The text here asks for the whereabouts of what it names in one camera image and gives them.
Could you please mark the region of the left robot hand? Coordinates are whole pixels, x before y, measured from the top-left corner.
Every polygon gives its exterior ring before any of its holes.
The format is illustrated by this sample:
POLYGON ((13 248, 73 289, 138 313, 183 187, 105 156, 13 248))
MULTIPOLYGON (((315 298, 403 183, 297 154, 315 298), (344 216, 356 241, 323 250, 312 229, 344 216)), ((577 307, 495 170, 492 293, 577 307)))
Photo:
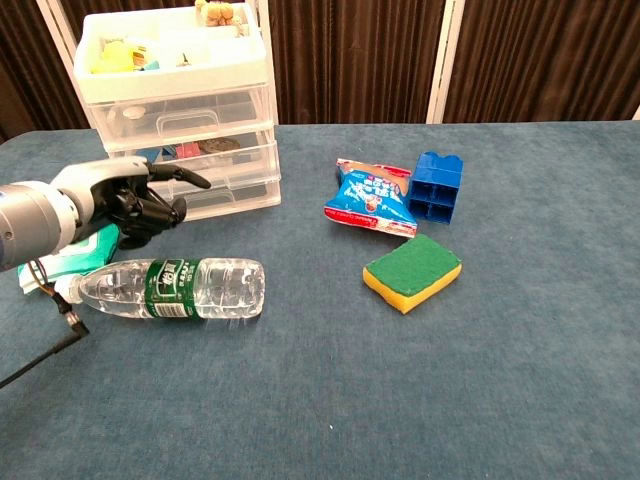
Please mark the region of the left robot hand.
POLYGON ((182 223, 186 201, 167 203, 149 184, 178 180, 200 189, 211 183, 173 164, 150 164, 140 156, 83 162, 65 167, 51 186, 66 195, 78 213, 73 240, 83 240, 109 224, 123 234, 122 249, 135 249, 182 223))

